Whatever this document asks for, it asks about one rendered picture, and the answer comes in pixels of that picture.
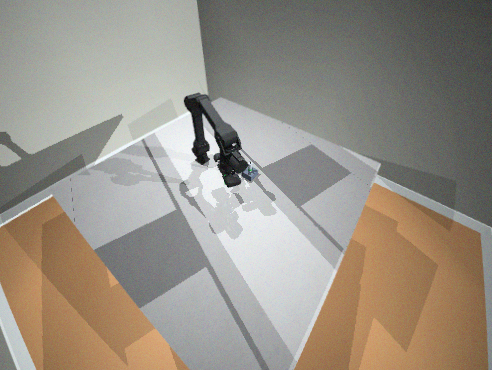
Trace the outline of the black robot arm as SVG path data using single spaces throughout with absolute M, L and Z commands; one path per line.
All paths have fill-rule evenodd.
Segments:
M 248 163 L 241 156 L 241 141 L 234 128 L 223 121 L 205 94 L 196 93 L 184 98 L 184 104 L 191 113 L 195 139 L 193 141 L 192 153 L 196 156 L 195 161 L 201 165 L 210 160 L 207 152 L 210 144 L 204 136 L 202 114 L 214 130 L 214 137 L 220 149 L 220 159 L 226 161 L 237 174 L 246 170 Z M 237 145 L 232 145 L 236 143 Z

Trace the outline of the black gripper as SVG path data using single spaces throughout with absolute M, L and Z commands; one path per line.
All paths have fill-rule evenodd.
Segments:
M 236 174 L 233 169 L 230 167 L 230 165 L 226 162 L 220 159 L 220 153 L 216 153 L 213 155 L 215 162 L 218 161 L 217 167 L 219 171 L 222 174 L 222 178 L 225 181 L 225 184 L 228 188 L 234 187 L 237 185 L 241 184 L 241 179 L 238 174 Z

